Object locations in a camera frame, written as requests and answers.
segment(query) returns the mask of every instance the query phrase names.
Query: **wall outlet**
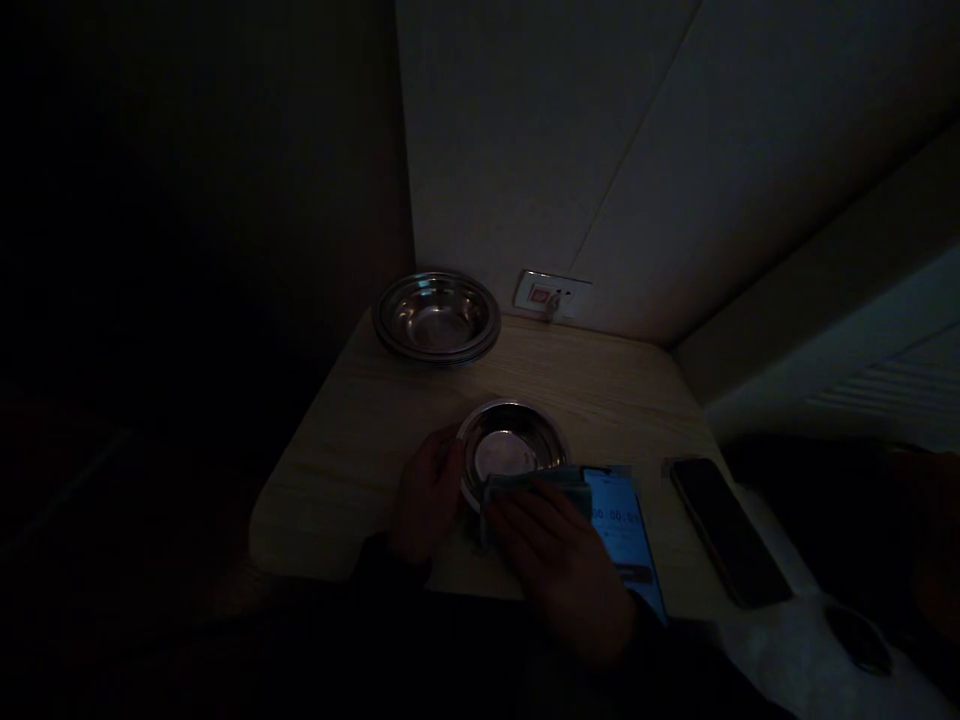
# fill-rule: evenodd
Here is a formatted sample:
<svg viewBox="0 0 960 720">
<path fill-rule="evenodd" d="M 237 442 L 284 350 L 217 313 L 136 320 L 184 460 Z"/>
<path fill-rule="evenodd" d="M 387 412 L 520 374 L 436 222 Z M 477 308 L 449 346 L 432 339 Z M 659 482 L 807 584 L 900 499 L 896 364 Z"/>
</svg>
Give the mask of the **wall outlet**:
<svg viewBox="0 0 960 720">
<path fill-rule="evenodd" d="M 578 305 L 591 287 L 593 283 L 584 280 L 524 270 L 520 274 L 520 283 L 517 285 L 513 305 L 524 310 L 542 313 L 546 311 L 550 298 L 556 295 L 560 297 L 557 317 L 574 317 Z"/>
</svg>

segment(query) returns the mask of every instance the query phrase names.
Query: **metal bowl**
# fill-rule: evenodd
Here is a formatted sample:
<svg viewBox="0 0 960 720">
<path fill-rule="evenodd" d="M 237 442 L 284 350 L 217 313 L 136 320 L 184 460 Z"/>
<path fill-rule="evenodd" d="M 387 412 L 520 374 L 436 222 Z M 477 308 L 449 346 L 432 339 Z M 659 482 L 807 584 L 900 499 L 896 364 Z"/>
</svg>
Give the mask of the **metal bowl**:
<svg viewBox="0 0 960 720">
<path fill-rule="evenodd" d="M 476 360 L 500 333 L 500 308 L 476 280 L 450 272 L 425 272 L 394 283 L 373 313 L 388 350 L 431 365 Z"/>
<path fill-rule="evenodd" d="M 457 437 L 464 443 L 463 496 L 477 512 L 489 475 L 521 475 L 566 465 L 567 439 L 557 424 L 532 405 L 501 398 L 474 410 Z"/>
</svg>

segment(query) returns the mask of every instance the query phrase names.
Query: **table surface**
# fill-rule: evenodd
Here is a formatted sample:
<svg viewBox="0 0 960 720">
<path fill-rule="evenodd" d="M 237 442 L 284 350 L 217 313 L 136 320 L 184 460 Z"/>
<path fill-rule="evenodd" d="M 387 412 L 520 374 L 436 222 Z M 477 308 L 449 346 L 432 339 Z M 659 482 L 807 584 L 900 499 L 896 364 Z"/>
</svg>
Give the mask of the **table surface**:
<svg viewBox="0 0 960 720">
<path fill-rule="evenodd" d="M 549 413 L 567 436 L 573 462 L 632 466 L 670 615 L 716 619 L 738 612 L 676 491 L 661 477 L 665 458 L 702 455 L 729 483 L 672 358 L 652 345 L 509 316 L 485 358 L 436 370 L 389 355 L 367 313 L 257 502 L 250 524 L 254 561 L 280 574 L 349 577 L 364 538 L 387 526 L 401 468 L 423 438 L 497 397 L 527 400 Z M 434 557 L 428 587 L 520 596 L 496 553 L 478 555 L 463 521 Z"/>
</svg>

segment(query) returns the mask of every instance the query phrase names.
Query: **person's hand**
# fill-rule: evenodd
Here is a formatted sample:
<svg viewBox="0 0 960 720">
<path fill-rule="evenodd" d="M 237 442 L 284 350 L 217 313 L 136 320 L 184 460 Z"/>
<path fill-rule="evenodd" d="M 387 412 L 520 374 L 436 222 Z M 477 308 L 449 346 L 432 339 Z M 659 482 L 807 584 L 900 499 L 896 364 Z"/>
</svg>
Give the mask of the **person's hand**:
<svg viewBox="0 0 960 720">
<path fill-rule="evenodd" d="M 559 490 L 533 482 L 547 499 L 495 493 L 487 522 L 547 624 L 588 665 L 609 668 L 631 640 L 636 605 L 587 519 Z"/>
<path fill-rule="evenodd" d="M 463 442 L 451 425 L 430 435 L 400 477 L 387 547 L 412 565 L 427 561 L 453 526 L 463 474 Z"/>
</svg>

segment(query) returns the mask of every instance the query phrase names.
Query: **smartphone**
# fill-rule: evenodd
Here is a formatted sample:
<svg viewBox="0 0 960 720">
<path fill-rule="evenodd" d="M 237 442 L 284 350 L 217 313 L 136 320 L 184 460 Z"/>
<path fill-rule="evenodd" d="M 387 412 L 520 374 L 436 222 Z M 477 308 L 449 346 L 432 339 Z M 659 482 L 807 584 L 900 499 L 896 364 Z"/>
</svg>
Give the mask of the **smartphone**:
<svg viewBox="0 0 960 720">
<path fill-rule="evenodd" d="M 712 460 L 678 460 L 670 468 L 670 477 L 734 602 L 758 608 L 793 597 L 783 573 Z"/>
</svg>

